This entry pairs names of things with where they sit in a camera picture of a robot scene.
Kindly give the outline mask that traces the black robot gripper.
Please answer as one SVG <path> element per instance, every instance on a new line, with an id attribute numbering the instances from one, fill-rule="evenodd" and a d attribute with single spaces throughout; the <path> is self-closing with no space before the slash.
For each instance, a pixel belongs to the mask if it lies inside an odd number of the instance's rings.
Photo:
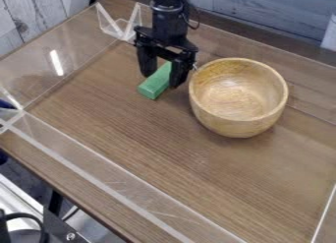
<path id="1" fill-rule="evenodd" d="M 172 62 L 170 88 L 175 89 L 186 83 L 194 69 L 199 48 L 184 35 L 160 39 L 155 36 L 152 28 L 136 27 L 134 46 L 140 73 L 146 78 L 158 70 L 158 58 L 163 58 Z"/>

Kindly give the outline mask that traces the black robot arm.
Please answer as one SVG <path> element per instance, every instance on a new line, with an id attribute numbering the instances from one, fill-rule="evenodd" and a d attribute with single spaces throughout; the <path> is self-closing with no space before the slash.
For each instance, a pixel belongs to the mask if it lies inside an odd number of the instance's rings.
<path id="1" fill-rule="evenodd" d="M 198 46 L 188 40 L 191 0 L 151 0 L 152 25 L 136 26 L 134 46 L 142 75 L 148 78 L 158 70 L 158 58 L 172 63 L 170 87 L 187 81 L 196 63 Z"/>

